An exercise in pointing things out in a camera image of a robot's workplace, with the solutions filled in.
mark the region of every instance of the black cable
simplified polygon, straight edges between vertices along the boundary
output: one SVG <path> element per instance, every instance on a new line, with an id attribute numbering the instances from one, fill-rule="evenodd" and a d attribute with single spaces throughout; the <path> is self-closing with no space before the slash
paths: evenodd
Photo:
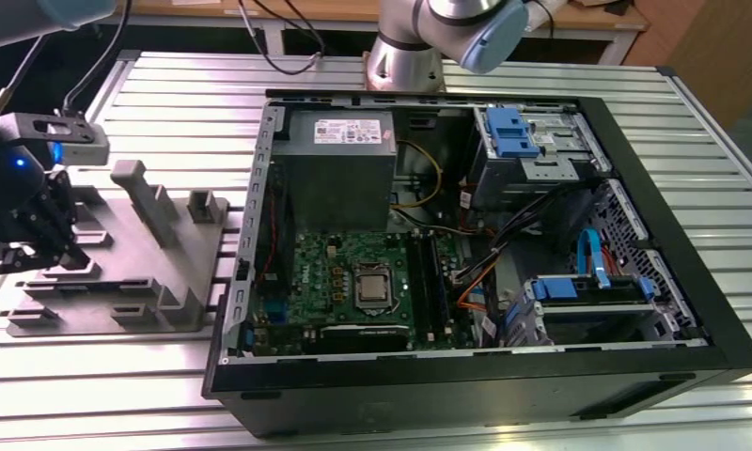
<path id="1" fill-rule="evenodd" d="M 63 105 L 61 106 L 61 115 L 63 116 L 67 117 L 74 116 L 74 112 L 73 112 L 74 99 L 83 91 L 89 83 L 94 80 L 94 77 L 102 70 L 102 67 L 107 63 L 109 59 L 114 57 L 115 47 L 118 46 L 118 43 L 122 40 L 122 36 L 125 35 L 125 27 L 127 26 L 127 20 L 130 19 L 130 10 L 133 6 L 134 6 L 134 0 L 125 0 L 125 9 L 122 10 L 122 18 L 119 19 L 119 24 L 115 26 L 115 32 L 114 32 L 114 37 L 111 38 L 111 42 L 109 43 L 109 46 L 106 47 L 105 52 L 102 52 L 99 58 L 97 58 L 97 61 L 94 62 L 91 68 L 86 72 L 86 75 L 83 75 L 83 78 L 81 78 L 79 82 L 77 82 L 77 85 L 74 85 L 73 89 L 70 90 L 70 92 L 66 93 L 66 96 L 63 97 Z"/>
<path id="2" fill-rule="evenodd" d="M 254 3 L 262 7 L 262 5 L 258 3 L 257 0 L 253 0 Z M 299 17 L 302 17 L 302 14 L 297 11 L 297 9 L 291 6 L 291 4 L 289 3 L 287 0 L 283 0 L 286 2 L 286 5 L 291 8 L 293 11 L 295 11 L 297 15 Z M 242 0 L 237 0 L 237 3 L 239 5 L 239 14 L 241 14 L 241 18 L 245 21 L 245 27 L 247 28 L 247 34 L 250 35 L 250 39 L 253 40 L 253 45 L 255 46 L 255 50 L 259 52 L 261 57 L 263 58 L 263 61 L 266 61 L 266 64 L 270 66 L 270 68 L 273 68 L 273 70 L 275 70 L 277 72 L 282 73 L 283 75 L 299 75 L 303 72 L 306 72 L 309 69 L 311 69 L 311 67 L 314 66 L 314 63 L 317 62 L 318 58 L 323 56 L 322 52 L 325 52 L 325 46 L 323 44 L 321 44 L 321 51 L 317 52 L 310 58 L 307 63 L 305 64 L 305 66 L 297 70 L 286 70 L 283 68 L 281 68 L 270 59 L 269 55 L 266 54 L 266 52 L 263 51 L 261 44 L 259 44 L 259 40 L 257 39 L 255 36 L 255 31 L 253 30 L 253 25 L 250 24 L 250 19 L 247 17 L 247 8 L 245 7 L 245 4 L 242 2 Z M 315 38 L 322 41 L 322 38 L 319 36 L 319 34 L 317 34 L 317 31 L 314 30 L 314 27 L 311 26 L 311 24 L 307 22 L 307 20 L 305 18 L 302 18 L 302 20 L 305 21 L 305 24 L 309 26 L 309 29 L 313 30 L 313 34 L 315 36 Z"/>
<path id="3" fill-rule="evenodd" d="M 420 219 L 415 219 L 409 213 L 406 213 L 401 209 L 391 209 L 391 211 L 394 211 L 398 215 L 401 215 L 403 219 L 406 219 L 410 223 L 413 223 L 415 226 L 421 228 L 429 228 L 432 230 L 442 230 L 446 231 L 448 233 L 453 233 L 454 235 L 462 235 L 462 236 L 477 235 L 476 233 L 464 232 L 462 230 L 457 230 L 456 228 L 424 223 Z"/>
<path id="4" fill-rule="evenodd" d="M 552 12 L 542 5 L 542 3 L 540 3 L 540 0 L 528 0 L 528 1 L 534 2 L 542 8 L 542 11 L 546 13 L 546 16 L 549 16 L 549 39 L 553 39 L 553 15 L 552 15 Z"/>
<path id="5" fill-rule="evenodd" d="M 270 8 L 267 8 L 263 5 L 263 3 L 261 2 L 261 0 L 253 0 L 253 3 L 255 3 L 255 6 L 259 7 L 261 10 L 263 12 L 266 12 L 270 16 L 273 16 L 275 19 L 279 19 L 285 23 L 291 25 L 291 27 L 295 30 L 298 30 L 303 36 L 306 36 L 307 38 L 311 38 L 317 42 L 317 44 L 321 46 L 321 50 L 319 50 L 321 57 L 325 56 L 325 41 L 323 41 L 323 38 L 321 37 L 319 33 L 314 29 L 314 26 L 311 26 L 311 22 L 307 21 L 305 16 L 301 14 L 298 9 L 291 4 L 291 0 L 283 0 L 283 3 L 289 6 L 289 9 L 291 9 L 291 12 L 294 12 L 295 15 L 301 18 L 302 22 L 305 23 L 306 27 L 309 28 L 307 31 L 299 25 L 297 25 L 294 22 L 291 22 L 287 18 L 281 16 L 281 14 L 278 14 L 275 11 L 273 11 Z"/>
<path id="6" fill-rule="evenodd" d="M 510 220 L 504 224 L 498 232 L 492 237 L 488 248 L 488 254 L 462 271 L 456 274 L 456 278 L 461 279 L 478 268 L 484 268 L 498 258 L 498 254 L 510 242 L 510 238 L 530 226 L 538 219 L 540 213 L 552 205 L 554 200 L 573 191 L 593 188 L 601 183 L 602 179 L 586 179 L 577 183 L 561 183 L 554 186 L 544 195 L 538 196 L 526 206 L 524 206 L 512 216 Z"/>
<path id="7" fill-rule="evenodd" d="M 50 35 L 43 35 L 35 38 L 35 42 L 33 43 L 27 53 L 25 54 L 25 58 L 22 58 L 22 62 L 19 63 L 18 68 L 15 68 L 15 72 L 10 77 L 9 84 L 0 89 L 0 113 L 5 109 L 6 105 L 9 104 L 10 97 L 13 97 L 13 92 L 15 92 L 15 88 L 22 83 L 22 79 L 27 74 L 27 70 L 30 70 L 30 66 L 38 54 L 41 54 L 41 49 L 43 48 L 45 44 L 47 43 L 47 39 Z"/>

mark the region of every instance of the blue plastic latch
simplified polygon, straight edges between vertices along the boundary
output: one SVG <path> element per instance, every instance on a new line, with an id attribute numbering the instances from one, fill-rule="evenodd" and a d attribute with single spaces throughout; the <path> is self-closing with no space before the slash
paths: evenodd
<path id="1" fill-rule="evenodd" d="M 529 138 L 529 124 L 514 108 L 488 108 L 488 128 L 501 158 L 536 158 L 540 148 Z"/>
<path id="2" fill-rule="evenodd" d="M 506 315 L 504 316 L 504 330 L 506 331 L 510 327 L 512 320 L 517 317 L 520 312 L 520 307 L 517 303 L 512 304 L 512 308 L 508 310 Z"/>
<path id="3" fill-rule="evenodd" d="M 637 284 L 640 285 L 640 291 L 642 292 L 642 297 L 646 301 L 654 298 L 654 285 L 652 284 L 652 279 L 648 277 L 640 277 L 637 279 Z"/>
<path id="4" fill-rule="evenodd" d="M 61 143 L 51 143 L 51 162 L 61 164 L 63 161 L 63 146 Z"/>
<path id="5" fill-rule="evenodd" d="M 552 299 L 573 299 L 576 297 L 574 282 L 568 277 L 556 279 L 538 279 L 546 288 L 549 298 Z"/>
<path id="6" fill-rule="evenodd" d="M 578 243 L 576 244 L 576 271 L 580 274 L 589 273 L 585 247 L 588 247 L 588 251 L 590 252 L 590 265 L 593 266 L 593 274 L 598 281 L 598 288 L 609 288 L 610 279 L 606 277 L 606 272 L 604 271 L 604 258 L 601 256 L 601 238 L 593 228 L 584 228 L 578 234 Z"/>
<path id="7" fill-rule="evenodd" d="M 534 293 L 534 299 L 540 301 L 541 299 L 546 299 L 546 289 L 542 283 L 538 280 L 532 282 L 532 293 Z"/>

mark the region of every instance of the slotted aluminum table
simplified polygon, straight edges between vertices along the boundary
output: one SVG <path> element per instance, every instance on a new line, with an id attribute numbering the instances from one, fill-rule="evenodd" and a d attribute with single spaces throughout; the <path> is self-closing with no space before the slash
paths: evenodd
<path id="1" fill-rule="evenodd" d="M 279 57 L 290 68 L 297 57 Z M 678 221 L 752 335 L 752 167 L 678 79 L 650 68 L 506 64 L 489 75 L 445 65 L 449 91 L 598 96 L 616 115 Z M 89 112 L 111 137 L 113 161 L 141 159 L 170 196 L 213 189 L 237 211 L 217 275 L 227 276 L 267 87 L 362 89 L 359 58 L 327 58 L 303 75 L 258 56 L 126 52 Z M 118 195 L 107 168 L 73 179 Z M 9 284 L 13 276 L 0 279 Z M 215 286 L 211 303 L 221 290 Z M 0 310 L 10 308 L 0 299 Z M 11 338 L 0 317 L 0 451 L 6 449 L 752 449 L 752 375 L 698 389 L 620 421 L 413 430 L 262 443 L 199 397 L 210 336 Z"/>

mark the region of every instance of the wooden table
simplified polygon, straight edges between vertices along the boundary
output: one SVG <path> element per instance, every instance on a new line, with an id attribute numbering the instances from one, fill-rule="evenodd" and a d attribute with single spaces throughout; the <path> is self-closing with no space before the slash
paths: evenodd
<path id="1" fill-rule="evenodd" d="M 283 17 L 297 19 L 282 0 L 261 0 Z M 295 8 L 313 21 L 318 30 L 375 31 L 378 0 L 293 0 Z M 270 54 L 283 54 L 282 30 L 290 28 L 246 0 L 253 25 L 263 32 Z M 231 26 L 242 27 L 237 0 L 135 0 L 131 24 Z M 609 44 L 598 60 L 602 65 L 618 65 L 629 51 L 637 33 L 648 27 L 634 8 L 621 17 L 602 8 L 585 8 L 569 3 L 553 16 L 557 39 L 606 41 Z M 525 34 L 528 38 L 546 38 L 548 25 L 542 24 Z"/>

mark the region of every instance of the wire bundle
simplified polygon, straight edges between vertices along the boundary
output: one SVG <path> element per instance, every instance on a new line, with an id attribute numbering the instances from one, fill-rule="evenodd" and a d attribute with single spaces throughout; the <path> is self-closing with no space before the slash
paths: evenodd
<path id="1" fill-rule="evenodd" d="M 538 196 L 534 201 L 532 201 L 514 213 L 510 220 L 504 224 L 501 229 L 492 237 L 490 243 L 488 244 L 488 248 L 490 249 L 488 254 L 474 264 L 469 265 L 462 271 L 460 271 L 454 276 L 456 280 L 462 280 L 465 276 L 472 274 L 476 270 L 478 270 L 480 268 L 482 269 L 481 272 L 474 276 L 468 288 L 460 295 L 460 298 L 456 302 L 457 306 L 484 310 L 482 305 L 466 303 L 468 295 L 485 278 L 485 275 L 488 275 L 488 273 L 494 268 L 498 261 L 498 255 L 510 243 L 512 237 L 517 233 L 520 233 L 520 231 L 525 227 L 530 226 L 538 221 L 540 213 L 545 211 L 545 209 L 552 205 L 558 197 L 568 193 L 572 193 L 573 191 L 596 187 L 600 182 L 600 179 L 588 179 L 580 181 L 578 183 L 560 184 L 554 188 L 552 188 L 544 195 Z"/>
<path id="2" fill-rule="evenodd" d="M 286 19 L 283 16 L 281 16 L 278 13 L 275 13 L 275 11 L 273 11 L 270 8 L 267 8 L 259 0 L 253 0 L 253 3 L 255 4 L 257 7 L 261 8 L 261 10 L 263 12 L 266 12 L 270 16 L 275 17 L 277 19 L 281 19 L 285 23 L 287 23 L 289 25 L 291 25 L 298 31 L 301 31 L 301 33 L 303 33 L 305 35 L 307 35 L 310 38 L 313 38 L 318 45 L 321 46 L 321 50 L 314 53 L 311 55 L 311 57 L 309 58 L 309 61 L 306 62 L 305 66 L 297 70 L 287 70 L 283 69 L 282 67 L 279 67 L 273 60 L 270 59 L 269 55 L 266 54 L 266 52 L 263 51 L 261 44 L 259 44 L 259 40 L 257 39 L 255 36 L 255 31 L 253 29 L 253 25 L 250 24 L 250 19 L 249 19 L 249 15 L 247 15 L 247 8 L 243 4 L 242 0 L 237 0 L 238 3 L 238 8 L 239 8 L 239 16 L 241 19 L 245 22 L 245 28 L 247 29 L 247 34 L 250 35 L 250 39 L 253 40 L 253 45 L 255 45 L 255 50 L 259 52 L 261 57 L 263 58 L 263 61 L 266 61 L 266 64 L 269 64 L 270 68 L 273 68 L 277 72 L 282 73 L 283 75 L 299 75 L 301 73 L 306 72 L 309 69 L 311 69 L 311 67 L 314 66 L 314 64 L 317 63 L 317 60 L 319 58 L 322 58 L 325 56 L 325 41 L 323 38 L 321 37 L 319 33 L 317 32 L 317 30 L 314 29 L 314 26 L 311 26 L 311 22 L 307 21 L 307 19 L 305 18 L 305 16 L 302 15 L 302 13 L 298 11 L 298 9 L 294 7 L 294 5 L 291 4 L 290 0 L 283 0 L 283 3 L 289 6 L 289 9 L 291 9 L 291 12 L 295 13 L 295 16 L 298 16 L 301 18 L 301 21 L 305 23 L 305 26 L 309 28 L 309 30 L 306 31 L 299 25 L 297 25 L 294 22 L 291 22 L 289 19 Z"/>
<path id="3" fill-rule="evenodd" d="M 410 204 L 391 204 L 389 207 L 393 209 L 411 209 L 414 207 L 420 207 L 421 205 L 424 205 L 426 202 L 429 202 L 429 200 L 437 196 L 437 194 L 440 193 L 440 189 L 442 188 L 442 168 L 440 167 L 440 164 L 434 161 L 434 159 L 430 157 L 430 155 L 428 154 L 426 150 L 424 148 L 421 148 L 417 144 L 414 144 L 410 141 L 406 141 L 403 139 L 395 139 L 395 144 L 403 144 L 406 146 L 409 146 L 410 148 L 413 148 L 421 155 L 424 155 L 424 157 L 426 157 L 428 162 L 430 163 L 430 165 L 434 168 L 434 174 L 437 176 L 437 181 L 434 182 L 434 190 L 430 192 L 430 194 L 424 197 L 421 200 L 418 200 L 417 202 L 411 202 Z"/>
<path id="4" fill-rule="evenodd" d="M 115 26 L 114 37 L 111 38 L 111 42 L 109 43 L 105 52 L 102 52 L 102 55 L 97 58 L 97 61 L 94 62 L 91 68 L 86 72 L 86 75 L 83 75 L 83 78 L 79 79 L 79 82 L 77 82 L 77 85 L 74 85 L 73 89 L 70 89 L 70 92 L 67 92 L 66 96 L 63 97 L 63 104 L 61 105 L 61 115 L 65 117 L 77 116 L 77 112 L 74 111 L 74 106 L 73 106 L 74 99 L 77 99 L 77 96 L 79 96 L 81 92 L 83 92 L 83 89 L 86 88 L 89 83 L 94 80 L 94 77 L 105 67 L 109 59 L 114 57 L 114 53 L 118 48 L 119 41 L 122 41 L 122 36 L 125 35 L 125 28 L 127 27 L 127 21 L 130 19 L 130 10 L 133 7 L 134 7 L 134 1 L 125 0 L 125 8 L 122 9 L 122 18 L 119 19 L 119 24 Z"/>
<path id="5" fill-rule="evenodd" d="M 617 262 L 616 259 L 613 258 L 613 254 L 610 253 L 610 250 L 605 246 L 601 246 L 601 257 L 604 258 L 604 266 L 608 269 L 608 273 L 610 275 L 621 275 L 621 271 L 617 267 Z"/>

